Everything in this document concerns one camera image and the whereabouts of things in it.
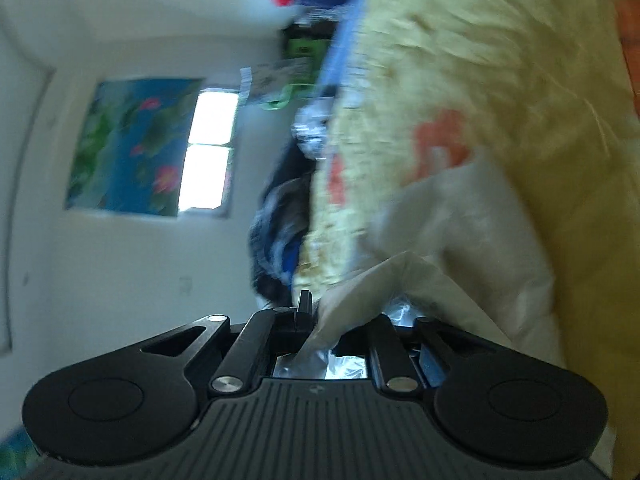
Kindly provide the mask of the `white puffy garment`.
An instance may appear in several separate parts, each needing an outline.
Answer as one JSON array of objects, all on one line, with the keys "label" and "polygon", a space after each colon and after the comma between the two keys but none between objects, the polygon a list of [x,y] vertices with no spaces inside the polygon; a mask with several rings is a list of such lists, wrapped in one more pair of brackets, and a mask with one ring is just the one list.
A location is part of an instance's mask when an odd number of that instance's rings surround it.
[{"label": "white puffy garment", "polygon": [[485,151],[408,185],[356,238],[343,281],[319,299],[317,323],[287,378],[322,378],[341,336],[408,304],[506,348],[565,364],[554,275],[529,215]]}]

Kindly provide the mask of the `patterned white cushion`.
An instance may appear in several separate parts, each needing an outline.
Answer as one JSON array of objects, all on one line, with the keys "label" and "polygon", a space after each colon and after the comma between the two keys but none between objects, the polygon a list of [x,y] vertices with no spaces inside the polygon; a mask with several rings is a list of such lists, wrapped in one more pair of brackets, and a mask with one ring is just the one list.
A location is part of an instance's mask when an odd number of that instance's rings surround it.
[{"label": "patterned white cushion", "polygon": [[310,58],[284,58],[240,69],[240,102],[280,110],[312,88]]}]

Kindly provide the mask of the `bright window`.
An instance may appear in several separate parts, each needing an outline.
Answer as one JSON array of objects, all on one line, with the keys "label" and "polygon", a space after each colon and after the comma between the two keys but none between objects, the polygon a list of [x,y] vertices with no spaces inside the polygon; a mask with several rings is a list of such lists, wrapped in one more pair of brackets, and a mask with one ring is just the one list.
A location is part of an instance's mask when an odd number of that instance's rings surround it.
[{"label": "bright window", "polygon": [[238,106],[234,92],[206,89],[198,96],[184,159],[180,212],[215,210],[224,204]]}]

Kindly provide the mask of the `blue bed sheet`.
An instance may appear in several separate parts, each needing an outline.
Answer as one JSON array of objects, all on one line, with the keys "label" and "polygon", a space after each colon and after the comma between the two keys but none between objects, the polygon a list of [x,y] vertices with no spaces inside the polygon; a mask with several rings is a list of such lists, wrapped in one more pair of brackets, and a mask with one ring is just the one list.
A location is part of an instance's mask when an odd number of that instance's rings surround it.
[{"label": "blue bed sheet", "polygon": [[335,96],[346,81],[349,59],[354,52],[358,28],[366,0],[348,0],[345,14],[337,25],[328,52],[323,59],[314,87],[315,96]]}]

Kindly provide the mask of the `lotus print roller blind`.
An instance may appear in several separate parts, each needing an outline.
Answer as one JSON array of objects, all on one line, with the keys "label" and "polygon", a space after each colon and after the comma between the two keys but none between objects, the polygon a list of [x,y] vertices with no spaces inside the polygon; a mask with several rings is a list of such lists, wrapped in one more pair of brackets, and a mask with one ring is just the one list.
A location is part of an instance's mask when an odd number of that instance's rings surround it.
[{"label": "lotus print roller blind", "polygon": [[201,79],[98,83],[76,144],[65,207],[175,217]]}]

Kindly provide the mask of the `crumpled silver plastic bag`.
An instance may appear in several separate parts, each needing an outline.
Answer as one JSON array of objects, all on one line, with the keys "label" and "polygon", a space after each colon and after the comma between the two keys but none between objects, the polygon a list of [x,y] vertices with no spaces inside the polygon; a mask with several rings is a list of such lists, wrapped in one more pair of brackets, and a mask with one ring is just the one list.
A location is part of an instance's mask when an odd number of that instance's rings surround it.
[{"label": "crumpled silver plastic bag", "polygon": [[324,96],[301,107],[295,115],[292,136],[309,159],[324,159],[333,104],[333,98]]}]

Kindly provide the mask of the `dark striped clothes pile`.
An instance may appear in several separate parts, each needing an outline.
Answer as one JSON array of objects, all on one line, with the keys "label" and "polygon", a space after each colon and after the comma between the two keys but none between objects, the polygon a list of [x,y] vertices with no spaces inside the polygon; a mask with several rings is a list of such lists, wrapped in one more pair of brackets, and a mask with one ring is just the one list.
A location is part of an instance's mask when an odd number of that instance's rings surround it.
[{"label": "dark striped clothes pile", "polygon": [[293,278],[310,226],[311,180],[316,162],[288,142],[262,191],[248,233],[254,292],[277,307],[293,304]]}]

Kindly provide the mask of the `green plastic chair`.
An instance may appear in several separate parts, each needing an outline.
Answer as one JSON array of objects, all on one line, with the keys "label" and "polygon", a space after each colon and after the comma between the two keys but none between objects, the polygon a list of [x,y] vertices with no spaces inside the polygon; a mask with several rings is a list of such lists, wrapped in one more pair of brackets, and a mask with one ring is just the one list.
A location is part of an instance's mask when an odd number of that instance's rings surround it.
[{"label": "green plastic chair", "polygon": [[281,30],[280,58],[252,68],[250,97],[264,110],[282,110],[308,96],[329,51],[336,23],[292,23]]}]

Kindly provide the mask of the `yellow floral quilt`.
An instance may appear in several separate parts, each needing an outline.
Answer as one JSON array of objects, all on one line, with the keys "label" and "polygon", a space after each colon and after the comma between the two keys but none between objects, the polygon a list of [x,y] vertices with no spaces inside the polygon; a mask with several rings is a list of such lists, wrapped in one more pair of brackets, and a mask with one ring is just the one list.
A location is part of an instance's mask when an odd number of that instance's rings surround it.
[{"label": "yellow floral quilt", "polygon": [[415,173],[414,132],[498,159],[555,270],[568,366],[594,382],[639,474],[639,0],[366,0],[312,185],[294,284],[321,294],[352,238]]}]

